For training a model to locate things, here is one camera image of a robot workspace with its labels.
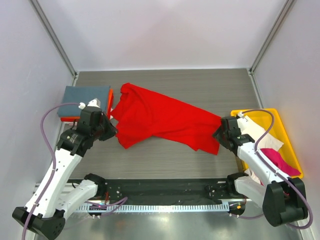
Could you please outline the red t shirt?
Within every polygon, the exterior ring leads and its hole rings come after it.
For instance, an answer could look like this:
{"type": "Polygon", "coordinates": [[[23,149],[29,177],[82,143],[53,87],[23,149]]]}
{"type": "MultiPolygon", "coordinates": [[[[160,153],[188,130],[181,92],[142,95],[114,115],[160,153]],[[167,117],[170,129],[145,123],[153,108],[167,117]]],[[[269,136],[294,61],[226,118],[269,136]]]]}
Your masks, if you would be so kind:
{"type": "Polygon", "coordinates": [[[157,137],[218,154],[220,144],[213,133],[221,125],[220,116],[131,83],[123,84],[120,92],[111,115],[117,120],[118,142],[125,149],[157,137]]]}

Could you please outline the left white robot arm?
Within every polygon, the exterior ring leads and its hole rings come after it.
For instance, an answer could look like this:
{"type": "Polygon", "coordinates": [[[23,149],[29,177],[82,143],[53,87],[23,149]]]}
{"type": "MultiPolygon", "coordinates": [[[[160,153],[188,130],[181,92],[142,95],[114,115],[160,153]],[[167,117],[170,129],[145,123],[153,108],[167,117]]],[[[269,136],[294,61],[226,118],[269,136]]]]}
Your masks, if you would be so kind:
{"type": "Polygon", "coordinates": [[[52,162],[36,192],[25,206],[16,207],[12,217],[23,227],[21,239],[27,231],[48,240],[56,239],[70,215],[85,201],[100,197],[106,190],[106,180],[89,173],[76,188],[61,196],[75,167],[93,146],[116,135],[116,128],[96,103],[78,104],[81,109],[76,127],[60,135],[56,149],[49,149],[52,162]]]}

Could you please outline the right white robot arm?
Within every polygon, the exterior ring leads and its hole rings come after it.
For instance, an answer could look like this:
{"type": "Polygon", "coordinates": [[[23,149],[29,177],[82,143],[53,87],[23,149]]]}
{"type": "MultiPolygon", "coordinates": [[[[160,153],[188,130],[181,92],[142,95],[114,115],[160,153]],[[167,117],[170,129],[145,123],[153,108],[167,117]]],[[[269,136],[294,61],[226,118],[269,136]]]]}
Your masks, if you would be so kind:
{"type": "Polygon", "coordinates": [[[273,227],[304,220],[310,216],[306,189],[299,177],[290,177],[258,148],[249,134],[242,134],[235,116],[223,117],[213,137],[236,157],[247,163],[260,183],[247,175],[233,174],[231,189],[260,208],[273,227]]]}

